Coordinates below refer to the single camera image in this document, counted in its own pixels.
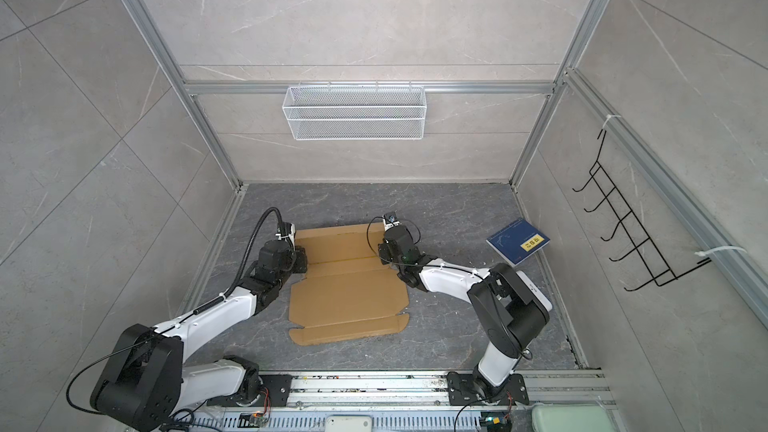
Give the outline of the brown cardboard box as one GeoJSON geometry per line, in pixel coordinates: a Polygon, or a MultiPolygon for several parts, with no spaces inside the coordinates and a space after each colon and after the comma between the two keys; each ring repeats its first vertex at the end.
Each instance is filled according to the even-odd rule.
{"type": "Polygon", "coordinates": [[[383,239],[382,224],[300,230],[308,269],[291,286],[289,331],[300,346],[402,332],[410,316],[406,285],[371,247],[383,239]]]}

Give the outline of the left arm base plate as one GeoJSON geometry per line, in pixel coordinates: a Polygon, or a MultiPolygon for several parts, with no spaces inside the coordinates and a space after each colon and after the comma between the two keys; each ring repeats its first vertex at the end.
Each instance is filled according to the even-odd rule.
{"type": "Polygon", "coordinates": [[[238,406],[256,407],[263,410],[287,406],[293,381],[291,375],[260,375],[259,380],[258,385],[248,386],[246,398],[238,400],[238,406]]]}

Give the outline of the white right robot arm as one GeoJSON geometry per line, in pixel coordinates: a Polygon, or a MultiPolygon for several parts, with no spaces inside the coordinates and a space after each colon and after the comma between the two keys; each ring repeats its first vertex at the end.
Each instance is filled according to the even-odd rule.
{"type": "Polygon", "coordinates": [[[382,221],[377,255],[397,271],[401,281],[424,292],[440,293],[469,303],[489,343],[473,371],[478,392],[498,393],[515,372],[528,346],[550,321],[553,305],[522,271],[507,263],[476,269],[426,254],[406,225],[382,221]]]}

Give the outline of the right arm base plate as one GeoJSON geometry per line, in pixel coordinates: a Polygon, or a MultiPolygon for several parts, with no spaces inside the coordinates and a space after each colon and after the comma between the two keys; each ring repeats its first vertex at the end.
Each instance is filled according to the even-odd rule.
{"type": "Polygon", "coordinates": [[[530,398],[524,377],[520,374],[509,375],[501,385],[494,386],[478,371],[459,373],[450,371],[445,376],[449,402],[453,406],[472,404],[508,404],[529,405],[530,398]]]}

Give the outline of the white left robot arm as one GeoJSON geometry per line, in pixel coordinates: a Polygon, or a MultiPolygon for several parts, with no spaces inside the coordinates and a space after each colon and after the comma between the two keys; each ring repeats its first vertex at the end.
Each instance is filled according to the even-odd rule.
{"type": "Polygon", "coordinates": [[[288,278],[307,270],[303,247],[270,240],[230,293],[152,327],[135,324],[118,338],[90,396],[91,408],[137,431],[154,431],[185,406],[215,399],[249,405],[263,382],[256,363],[226,356],[187,366],[203,345],[263,311],[288,278]]]}

